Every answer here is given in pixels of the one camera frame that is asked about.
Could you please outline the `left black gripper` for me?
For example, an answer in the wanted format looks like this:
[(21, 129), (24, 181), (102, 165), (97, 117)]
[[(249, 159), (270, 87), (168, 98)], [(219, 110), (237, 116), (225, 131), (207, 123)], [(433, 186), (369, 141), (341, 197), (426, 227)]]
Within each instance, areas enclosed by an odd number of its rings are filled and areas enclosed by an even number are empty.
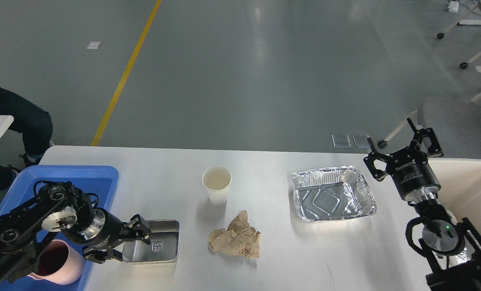
[(106, 260), (123, 261), (122, 252), (111, 248), (119, 245), (121, 232), (124, 242), (142, 241), (146, 245), (151, 244), (149, 223), (140, 214), (135, 214), (126, 223), (103, 208), (94, 209), (91, 224), (80, 232), (85, 245), (83, 258), (97, 264), (103, 264)]

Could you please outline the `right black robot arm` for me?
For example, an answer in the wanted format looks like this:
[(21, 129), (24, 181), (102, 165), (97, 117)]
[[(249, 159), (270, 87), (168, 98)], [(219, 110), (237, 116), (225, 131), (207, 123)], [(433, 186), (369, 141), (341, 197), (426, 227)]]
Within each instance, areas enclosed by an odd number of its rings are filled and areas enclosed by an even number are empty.
[(407, 223), (405, 236), (429, 264), (429, 289), (481, 291), (481, 234), (467, 217), (456, 222), (439, 200), (441, 184), (428, 163), (429, 157), (443, 156), (434, 130), (406, 121), (414, 133), (410, 144), (386, 155), (368, 138), (371, 151), (364, 164), (377, 181), (392, 177), (401, 199), (418, 214)]

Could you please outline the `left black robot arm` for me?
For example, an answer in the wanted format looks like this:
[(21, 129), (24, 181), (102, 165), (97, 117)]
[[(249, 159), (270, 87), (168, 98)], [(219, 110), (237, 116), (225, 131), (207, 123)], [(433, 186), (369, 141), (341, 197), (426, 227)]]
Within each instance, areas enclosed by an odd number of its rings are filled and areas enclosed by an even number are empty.
[(85, 193), (70, 181), (40, 180), (26, 202), (0, 216), (0, 283), (10, 283), (37, 271), (41, 256), (58, 232), (81, 245), (83, 260), (103, 264), (123, 260), (116, 247), (142, 241), (150, 245), (150, 228), (139, 214), (120, 221), (99, 207), (95, 193)]

